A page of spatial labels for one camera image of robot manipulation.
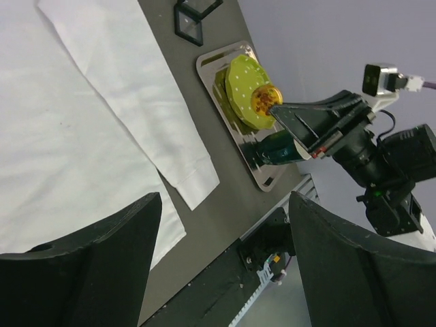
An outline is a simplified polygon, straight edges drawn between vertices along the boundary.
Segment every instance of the reflective tray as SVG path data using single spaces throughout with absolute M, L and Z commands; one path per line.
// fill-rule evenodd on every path
M 241 41 L 198 57 L 197 72 L 238 146 L 254 180 L 262 191 L 268 192 L 285 172 L 287 165 L 263 165 L 257 159 L 253 145 L 283 128 L 280 124 L 275 123 L 272 129 L 257 131 L 246 126 L 234 113 L 225 94 L 225 73 L 232 59 L 238 55 L 247 55 L 256 61 L 258 60 L 253 46 L 247 41 Z

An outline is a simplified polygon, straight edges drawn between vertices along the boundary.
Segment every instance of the green plate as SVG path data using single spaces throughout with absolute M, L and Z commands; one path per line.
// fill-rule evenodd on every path
M 259 63 L 240 55 L 232 60 L 225 77 L 225 91 L 239 119 L 254 129 L 270 129 L 275 123 L 271 116 L 258 115 L 251 109 L 251 95 L 258 87 L 270 84 L 270 78 Z
M 239 117 L 236 115 L 235 111 L 232 109 L 230 102 L 227 97 L 227 93 L 225 92 L 225 75 L 227 69 L 223 69 L 216 73 L 215 75 L 215 83 L 213 85 L 213 95 L 219 102 L 219 106 L 221 107 L 225 118 L 229 122 L 230 126 L 234 131 L 241 133 L 242 135 L 248 135 L 251 133 L 257 133 L 256 129 L 251 128 L 250 126 L 244 124 Z

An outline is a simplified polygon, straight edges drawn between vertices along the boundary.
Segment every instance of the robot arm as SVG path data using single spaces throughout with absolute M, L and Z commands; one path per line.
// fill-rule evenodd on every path
M 433 230 L 411 191 L 436 177 L 436 137 L 428 125 L 373 141 L 367 127 L 378 112 L 399 98 L 399 91 L 426 87 L 419 76 L 405 76 L 392 65 L 367 65 L 363 95 L 342 91 L 312 104 L 282 104 L 270 113 L 314 159 L 332 157 L 362 187 L 357 198 L 375 231 L 429 251 L 436 249 Z

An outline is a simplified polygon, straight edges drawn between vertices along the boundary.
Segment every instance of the metal tray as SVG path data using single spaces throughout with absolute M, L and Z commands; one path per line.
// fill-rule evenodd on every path
M 275 123 L 272 129 L 258 131 L 246 126 L 234 113 L 225 94 L 225 73 L 232 59 L 238 55 L 247 55 L 256 61 L 258 60 L 253 46 L 247 41 L 241 41 L 198 57 L 197 72 L 238 146 L 254 180 L 262 191 L 268 192 L 285 172 L 287 165 L 262 165 L 257 159 L 253 145 L 283 128 L 280 124 Z

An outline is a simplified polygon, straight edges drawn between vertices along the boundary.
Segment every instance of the black cable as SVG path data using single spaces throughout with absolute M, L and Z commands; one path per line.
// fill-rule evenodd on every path
M 388 129 L 387 131 L 384 131 L 383 133 L 381 133 L 380 135 L 378 135 L 377 137 L 377 144 L 380 144 L 380 142 L 382 141 L 382 137 L 389 134 L 390 132 L 392 132 L 395 129 L 395 125 L 396 125 L 396 119 L 395 116 L 393 114 L 391 114 L 390 112 L 388 112 L 387 110 L 380 110 L 380 112 L 383 112 L 384 114 L 388 115 L 389 118 L 392 119 L 392 127 L 390 129 Z

